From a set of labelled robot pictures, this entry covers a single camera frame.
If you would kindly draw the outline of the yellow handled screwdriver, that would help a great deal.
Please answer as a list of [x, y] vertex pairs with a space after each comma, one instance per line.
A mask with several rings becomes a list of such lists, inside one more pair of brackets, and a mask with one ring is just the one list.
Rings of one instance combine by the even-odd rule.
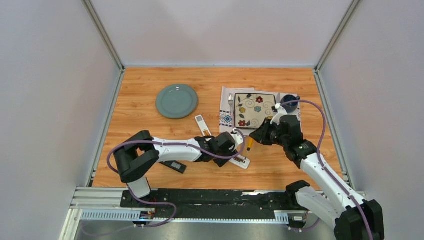
[[253, 143], [254, 143], [254, 139], [251, 138], [251, 137], [249, 137], [249, 141], [248, 141], [248, 144], [247, 144], [247, 148], [246, 148], [246, 153], [245, 153], [245, 156], [244, 156], [244, 160], [246, 160], [248, 158], [248, 155], [249, 155], [249, 153], [251, 151], [251, 148], [253, 146]]

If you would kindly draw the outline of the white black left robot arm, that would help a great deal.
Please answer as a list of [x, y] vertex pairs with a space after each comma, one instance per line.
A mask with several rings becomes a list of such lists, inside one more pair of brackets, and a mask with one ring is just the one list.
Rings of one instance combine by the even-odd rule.
[[187, 140], [166, 140], [151, 136], [143, 130], [113, 148], [107, 155], [108, 166], [114, 157], [120, 181], [132, 191], [133, 200], [140, 207], [148, 207], [153, 201], [146, 173], [156, 164], [173, 161], [191, 163], [215, 162], [224, 166], [240, 155], [238, 147], [245, 145], [245, 136], [237, 129], [218, 136], [198, 136]]

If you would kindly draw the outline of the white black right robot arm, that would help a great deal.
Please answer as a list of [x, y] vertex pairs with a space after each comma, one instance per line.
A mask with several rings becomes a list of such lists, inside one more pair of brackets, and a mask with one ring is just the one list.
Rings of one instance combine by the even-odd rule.
[[324, 160], [318, 148], [304, 139], [301, 123], [294, 115], [285, 115], [280, 123], [265, 119], [249, 135], [264, 146], [283, 147], [286, 157], [310, 176], [323, 191], [314, 190], [299, 180], [286, 186], [286, 205], [312, 211], [326, 223], [338, 240], [383, 240], [383, 209], [376, 200], [366, 200], [344, 182]]

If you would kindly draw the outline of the long white remote control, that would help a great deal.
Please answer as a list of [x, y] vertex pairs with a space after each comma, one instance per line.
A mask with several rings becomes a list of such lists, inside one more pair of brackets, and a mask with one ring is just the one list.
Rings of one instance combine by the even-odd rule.
[[204, 131], [209, 131], [210, 132], [210, 130], [209, 130], [209, 128], [208, 128], [208, 126], [207, 126], [207, 124], [206, 124], [203, 116], [202, 115], [197, 115], [194, 118], [195, 118], [195, 121], [196, 121], [196, 123], [197, 123], [197, 125], [198, 125], [198, 127], [199, 127], [199, 129], [200, 129], [200, 131], [202, 133], [202, 135], [203, 136], [207, 136], [207, 135], [204, 134]]

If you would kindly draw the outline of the short white remote control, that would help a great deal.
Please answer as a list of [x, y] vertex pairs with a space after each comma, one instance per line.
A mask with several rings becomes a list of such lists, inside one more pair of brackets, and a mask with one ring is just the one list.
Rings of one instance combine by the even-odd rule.
[[246, 170], [251, 163], [250, 159], [241, 155], [230, 159], [229, 162], [244, 170]]

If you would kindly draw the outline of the black battery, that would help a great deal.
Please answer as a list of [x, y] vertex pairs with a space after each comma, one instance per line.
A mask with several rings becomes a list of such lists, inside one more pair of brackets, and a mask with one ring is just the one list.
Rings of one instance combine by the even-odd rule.
[[235, 158], [234, 160], [236, 162], [240, 163], [240, 164], [244, 164], [245, 163], [245, 161], [243, 159]]

